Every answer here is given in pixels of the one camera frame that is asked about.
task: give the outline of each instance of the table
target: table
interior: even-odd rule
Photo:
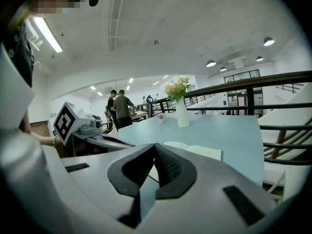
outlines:
[[[189,114],[190,126],[179,128],[177,119],[158,117],[119,130],[119,137],[133,145],[177,141],[222,150],[221,160],[262,186],[264,155],[258,121],[254,116]]]
[[[137,111],[136,113],[137,113],[137,115],[131,116],[131,119],[132,119],[132,120],[133,120],[133,119],[137,119],[137,118],[141,118],[141,117],[144,117],[145,119],[148,118],[148,116],[147,116],[148,112],[145,112],[145,111]]]

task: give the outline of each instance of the person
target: person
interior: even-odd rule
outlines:
[[[1,7],[2,11],[0,13],[1,38],[16,70],[30,87],[32,87],[35,55],[26,38],[25,21],[30,16],[59,13],[62,11],[62,8],[72,7],[75,2],[79,1],[80,0],[2,0],[5,5]],[[98,0],[89,0],[90,6],[95,6],[97,2]],[[31,132],[28,112],[25,112],[19,129],[32,135],[42,145],[55,147],[58,155],[60,157],[65,157],[64,146],[58,136],[43,137]]]
[[[135,113],[134,104],[129,100],[128,97],[125,96],[125,91],[120,90],[119,96],[118,98],[115,99],[113,107],[113,109],[116,111],[119,128],[132,125],[132,120],[130,117],[128,106],[132,107],[132,113],[134,114]]]
[[[109,111],[109,113],[112,115],[112,118],[113,118],[113,121],[114,121],[114,124],[115,124],[115,127],[118,131],[118,122],[117,122],[117,117],[116,117],[116,111],[113,110],[113,107],[114,107],[114,98],[116,97],[116,94],[117,94],[117,91],[116,90],[112,90],[111,91],[111,96],[108,98],[108,101],[107,101],[107,110]],[[113,126],[112,126],[112,122],[111,123],[108,123],[108,129],[111,129]]]

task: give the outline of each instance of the gray shirt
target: gray shirt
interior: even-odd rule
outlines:
[[[128,106],[134,107],[133,103],[126,96],[118,96],[114,101],[117,119],[130,117]]]

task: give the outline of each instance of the railing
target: railing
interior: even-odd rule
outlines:
[[[289,109],[289,108],[310,108],[312,103],[295,103],[295,104],[276,104],[276,105],[255,105],[254,104],[254,88],[267,87],[267,86],[280,86],[284,84],[298,84],[312,82],[312,71],[303,71],[303,72],[293,72],[280,75],[264,76],[259,78],[250,78],[245,80],[233,81],[217,86],[212,86],[208,88],[198,89],[195,91],[189,92],[184,99],[198,98],[204,96],[206,99],[207,96],[217,93],[224,93],[227,91],[241,90],[246,89],[247,92],[247,106],[235,106],[235,107],[201,107],[201,108],[187,108],[188,111],[209,111],[209,110],[247,110],[247,115],[254,115],[256,109]],[[170,107],[170,103],[167,99],[161,99],[153,102],[152,104],[159,104],[159,107],[152,107],[156,112],[156,115],[159,113],[173,112],[176,109]],[[311,130],[311,126],[260,126],[262,130]],[[278,157],[279,151],[281,149],[303,149],[310,150],[312,145],[307,144],[280,144],[280,143],[263,143],[264,147],[275,148],[275,154],[271,158],[265,158],[268,162],[274,163],[283,163],[283,164],[307,164],[309,161],[306,160],[280,160],[276,159]]]
[[[297,84],[297,83],[292,83],[292,84],[282,84],[282,85],[277,85],[275,86],[278,89],[282,89],[283,91],[290,91],[293,94],[297,93],[298,90],[300,90],[300,87],[296,87],[296,86],[304,86],[303,84]]]

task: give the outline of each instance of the ceiling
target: ceiling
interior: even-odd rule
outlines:
[[[236,57],[246,56],[245,67],[258,64],[257,56],[272,60],[300,31],[280,0],[100,0],[96,7],[82,2],[70,12],[46,17],[64,51],[56,54],[41,37],[44,43],[34,52],[45,74],[94,53],[144,49],[158,40],[158,47],[203,66],[215,60],[207,68],[212,76],[221,66],[235,69],[228,61]],[[265,37],[275,44],[264,47]]]
[[[100,96],[97,94],[97,92],[101,92],[105,96],[105,94],[110,94],[113,89],[115,89],[117,92],[120,89],[123,89],[126,93],[133,93],[142,90],[157,89],[161,84],[170,81],[172,78],[173,76],[167,76],[165,79],[164,76],[135,78],[131,83],[129,83],[129,79],[118,80],[114,82],[106,82],[103,84],[94,85],[96,90],[92,90],[90,87],[88,87],[75,91],[73,94],[86,98],[99,98]]]

